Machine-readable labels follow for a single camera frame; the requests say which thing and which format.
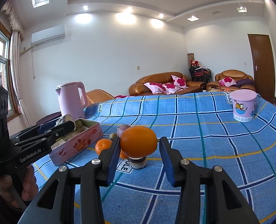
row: door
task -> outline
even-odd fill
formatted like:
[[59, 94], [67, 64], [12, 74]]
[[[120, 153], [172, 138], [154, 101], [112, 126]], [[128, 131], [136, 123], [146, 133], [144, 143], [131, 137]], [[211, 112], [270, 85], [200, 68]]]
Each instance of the door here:
[[275, 69], [269, 35], [248, 35], [256, 91], [267, 101], [275, 97]]

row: chocolate cake cup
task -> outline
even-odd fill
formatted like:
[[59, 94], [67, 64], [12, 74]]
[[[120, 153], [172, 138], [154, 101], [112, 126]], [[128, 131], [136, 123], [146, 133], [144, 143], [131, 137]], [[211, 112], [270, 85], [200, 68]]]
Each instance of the chocolate cake cup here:
[[141, 158], [130, 158], [130, 163], [133, 169], [142, 169], [146, 166], [147, 164], [147, 159], [146, 156], [145, 157], [141, 157]]

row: square ceiling light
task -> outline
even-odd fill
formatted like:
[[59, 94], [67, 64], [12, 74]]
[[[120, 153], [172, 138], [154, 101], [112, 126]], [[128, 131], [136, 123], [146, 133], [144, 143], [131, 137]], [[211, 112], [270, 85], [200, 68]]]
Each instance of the square ceiling light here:
[[49, 4], [50, 0], [32, 0], [33, 8]]
[[187, 18], [189, 21], [194, 22], [196, 20], [199, 20], [199, 18], [192, 16], [191, 18]]
[[238, 12], [239, 13], [246, 13], [247, 12], [247, 8], [246, 7], [238, 7]]

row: air conditioner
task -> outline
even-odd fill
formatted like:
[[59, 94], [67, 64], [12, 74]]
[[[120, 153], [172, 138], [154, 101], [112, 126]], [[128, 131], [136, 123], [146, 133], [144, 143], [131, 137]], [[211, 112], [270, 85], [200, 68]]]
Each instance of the air conditioner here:
[[31, 46], [37, 46], [53, 40], [65, 38], [65, 25], [45, 29], [32, 34]]

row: human hand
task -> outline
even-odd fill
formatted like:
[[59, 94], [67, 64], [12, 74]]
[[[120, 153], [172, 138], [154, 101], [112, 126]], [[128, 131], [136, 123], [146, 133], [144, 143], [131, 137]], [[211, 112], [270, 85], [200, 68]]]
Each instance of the human hand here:
[[[24, 201], [32, 200], [38, 193], [38, 186], [36, 184], [36, 177], [34, 176], [34, 168], [32, 165], [27, 167], [25, 177], [22, 181], [23, 191], [22, 199]], [[12, 178], [9, 175], [0, 177], [0, 195], [5, 203], [13, 208], [20, 208], [16, 200], [11, 196], [9, 188], [12, 185]]]

